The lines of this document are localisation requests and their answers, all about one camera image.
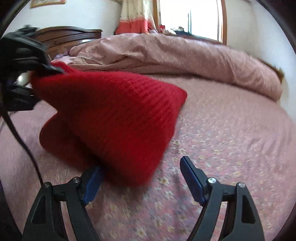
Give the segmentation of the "red knitted sweater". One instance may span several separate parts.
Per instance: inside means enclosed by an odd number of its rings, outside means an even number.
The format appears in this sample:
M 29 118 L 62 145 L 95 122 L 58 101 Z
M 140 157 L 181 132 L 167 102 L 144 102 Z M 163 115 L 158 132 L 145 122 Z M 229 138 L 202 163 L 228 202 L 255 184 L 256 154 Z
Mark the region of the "red knitted sweater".
M 42 147 L 79 170 L 104 165 L 116 185 L 147 183 L 174 135 L 185 90 L 134 73 L 55 66 L 63 73 L 31 76 L 36 96 L 57 111 L 41 129 Z

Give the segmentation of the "clothes pile on windowsill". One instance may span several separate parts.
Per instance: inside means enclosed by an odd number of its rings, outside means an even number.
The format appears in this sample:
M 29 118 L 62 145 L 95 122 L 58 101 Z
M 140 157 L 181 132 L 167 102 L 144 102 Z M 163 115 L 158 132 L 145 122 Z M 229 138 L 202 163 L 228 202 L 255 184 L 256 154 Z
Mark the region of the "clothes pile on windowsill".
M 177 29 L 166 29 L 164 25 L 159 26 L 160 33 L 167 36 L 191 36 L 192 34 L 186 32 L 183 27 L 178 27 Z

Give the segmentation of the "dark wooden headboard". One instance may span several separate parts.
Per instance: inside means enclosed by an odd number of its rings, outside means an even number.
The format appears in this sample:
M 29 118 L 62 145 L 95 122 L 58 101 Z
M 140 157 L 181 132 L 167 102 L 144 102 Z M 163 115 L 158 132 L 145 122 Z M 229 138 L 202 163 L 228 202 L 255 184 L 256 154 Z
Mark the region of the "dark wooden headboard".
M 53 60 L 57 55 L 69 52 L 77 45 L 100 39 L 103 30 L 71 26 L 49 27 L 36 32 L 34 39 L 47 47 L 47 55 Z

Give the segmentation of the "framed wedding photo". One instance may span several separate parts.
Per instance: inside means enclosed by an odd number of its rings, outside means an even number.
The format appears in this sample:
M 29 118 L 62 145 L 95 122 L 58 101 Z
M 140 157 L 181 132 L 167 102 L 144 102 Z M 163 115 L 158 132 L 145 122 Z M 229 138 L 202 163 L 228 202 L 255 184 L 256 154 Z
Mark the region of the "framed wedding photo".
M 40 6 L 65 4 L 66 0 L 31 0 L 30 8 L 37 8 Z

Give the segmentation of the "cream and red curtain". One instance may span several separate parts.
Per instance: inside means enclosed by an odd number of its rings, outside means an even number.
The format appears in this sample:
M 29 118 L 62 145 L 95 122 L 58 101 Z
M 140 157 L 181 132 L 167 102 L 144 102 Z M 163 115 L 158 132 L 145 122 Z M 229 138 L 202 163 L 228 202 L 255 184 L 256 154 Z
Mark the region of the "cream and red curtain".
M 153 1 L 150 0 L 122 0 L 120 19 L 115 35 L 125 33 L 148 33 L 156 30 L 153 18 Z

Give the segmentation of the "rolled pink floral duvet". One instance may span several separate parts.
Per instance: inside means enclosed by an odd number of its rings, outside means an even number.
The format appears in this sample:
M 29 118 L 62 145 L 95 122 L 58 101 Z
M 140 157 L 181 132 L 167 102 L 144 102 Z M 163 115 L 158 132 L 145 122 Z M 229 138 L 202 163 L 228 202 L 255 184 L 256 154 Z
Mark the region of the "rolled pink floral duvet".
M 189 74 L 237 85 L 278 101 L 278 76 L 258 59 L 221 44 L 166 36 L 121 34 L 70 49 L 76 69 L 139 74 Z

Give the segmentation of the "wooden window frame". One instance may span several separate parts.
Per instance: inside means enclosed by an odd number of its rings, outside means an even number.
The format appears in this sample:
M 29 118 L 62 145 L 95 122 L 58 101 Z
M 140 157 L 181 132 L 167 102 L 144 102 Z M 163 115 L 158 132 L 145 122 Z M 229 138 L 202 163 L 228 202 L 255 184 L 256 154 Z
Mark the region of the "wooden window frame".
M 191 36 L 218 44 L 227 44 L 226 3 L 222 0 L 153 1 L 153 17 L 156 27 L 166 29 L 183 27 Z

